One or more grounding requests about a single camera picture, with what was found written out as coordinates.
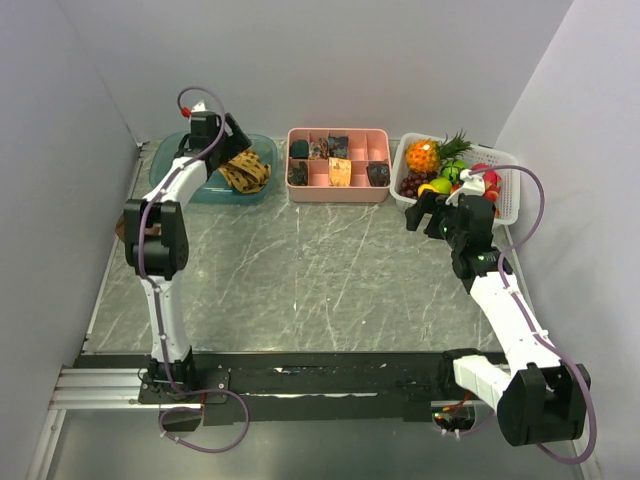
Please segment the yellow beetle print tie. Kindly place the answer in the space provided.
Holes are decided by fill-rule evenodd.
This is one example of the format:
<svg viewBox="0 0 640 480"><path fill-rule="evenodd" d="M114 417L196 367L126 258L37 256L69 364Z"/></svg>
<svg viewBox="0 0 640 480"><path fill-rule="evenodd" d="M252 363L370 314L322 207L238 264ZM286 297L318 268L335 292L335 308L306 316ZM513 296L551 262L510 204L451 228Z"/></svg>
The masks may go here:
<svg viewBox="0 0 640 480"><path fill-rule="evenodd" d="M263 164L256 152L246 150L222 165L218 172L230 187L248 195L266 187L271 177L271 166Z"/></svg>

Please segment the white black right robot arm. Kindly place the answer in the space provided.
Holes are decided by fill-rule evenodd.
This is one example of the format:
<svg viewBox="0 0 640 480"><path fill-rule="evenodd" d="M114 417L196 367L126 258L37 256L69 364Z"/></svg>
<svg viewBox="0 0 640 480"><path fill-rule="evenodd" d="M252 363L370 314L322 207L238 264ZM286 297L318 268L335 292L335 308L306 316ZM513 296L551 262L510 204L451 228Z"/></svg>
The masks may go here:
<svg viewBox="0 0 640 480"><path fill-rule="evenodd" d="M518 281L493 241L494 205L482 196L447 196L426 190L405 212L406 227L424 232L451 249L452 270L480 307L500 343L508 367L479 353L450 354L437 386L456 399L470 391L495 412L512 446L574 440L582 436L590 378L581 365L561 358L526 305Z"/></svg>

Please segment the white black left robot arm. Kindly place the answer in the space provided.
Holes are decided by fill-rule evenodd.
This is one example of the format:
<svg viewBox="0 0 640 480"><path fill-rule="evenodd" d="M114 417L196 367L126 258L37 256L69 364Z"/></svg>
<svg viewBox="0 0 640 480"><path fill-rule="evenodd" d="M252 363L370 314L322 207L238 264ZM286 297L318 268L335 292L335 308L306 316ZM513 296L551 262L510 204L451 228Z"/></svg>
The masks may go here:
<svg viewBox="0 0 640 480"><path fill-rule="evenodd" d="M202 393L180 306L189 259L183 210L216 170L251 146L229 113L192 112L189 124L162 180L124 206L125 257L144 289L152 331L146 384L177 402Z"/></svg>

